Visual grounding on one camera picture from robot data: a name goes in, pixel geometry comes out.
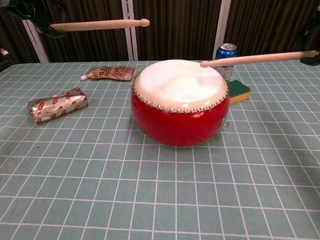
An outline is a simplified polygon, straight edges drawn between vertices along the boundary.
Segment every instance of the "soda can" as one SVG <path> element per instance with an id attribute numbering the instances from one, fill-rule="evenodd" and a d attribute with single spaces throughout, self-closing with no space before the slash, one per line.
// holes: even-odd
<path id="1" fill-rule="evenodd" d="M 216 51 L 215 59 L 234 58 L 238 55 L 237 46 L 231 43 L 222 44 Z M 232 77 L 234 65 L 218 66 L 215 69 L 222 75 L 222 77 L 229 82 Z"/>

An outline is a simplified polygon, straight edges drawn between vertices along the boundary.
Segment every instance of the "white cap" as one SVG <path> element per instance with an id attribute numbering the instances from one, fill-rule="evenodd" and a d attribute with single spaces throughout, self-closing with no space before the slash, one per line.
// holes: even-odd
<path id="1" fill-rule="evenodd" d="M 82 76 L 80 77 L 80 79 L 81 79 L 81 81 L 87 80 L 87 79 L 88 79 L 88 76 L 82 75 Z"/>

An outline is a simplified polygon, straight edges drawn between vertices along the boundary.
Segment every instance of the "table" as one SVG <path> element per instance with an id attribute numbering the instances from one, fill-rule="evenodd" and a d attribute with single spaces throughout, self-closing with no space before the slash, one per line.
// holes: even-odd
<path id="1" fill-rule="evenodd" d="M 320 68 L 236 66 L 251 88 L 229 127 L 190 148 L 133 121 L 130 83 L 80 81 L 93 66 L 0 73 L 1 240 L 320 239 Z M 37 125 L 27 102 L 81 88 L 89 107 Z"/>

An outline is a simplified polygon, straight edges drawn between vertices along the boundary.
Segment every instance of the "gold wrapper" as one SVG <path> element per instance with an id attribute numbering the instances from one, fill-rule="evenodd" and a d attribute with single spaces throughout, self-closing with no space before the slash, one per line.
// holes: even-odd
<path id="1" fill-rule="evenodd" d="M 58 95 L 29 101 L 27 106 L 34 121 L 40 124 L 88 105 L 86 95 L 77 87 Z"/>

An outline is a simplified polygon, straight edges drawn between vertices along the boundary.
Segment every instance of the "red drum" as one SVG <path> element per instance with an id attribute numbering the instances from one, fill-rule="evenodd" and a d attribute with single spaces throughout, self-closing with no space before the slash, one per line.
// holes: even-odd
<path id="1" fill-rule="evenodd" d="M 229 111 L 225 79 L 211 67 L 165 60 L 132 82 L 131 107 L 141 130 L 160 144 L 189 147 L 211 138 Z"/>

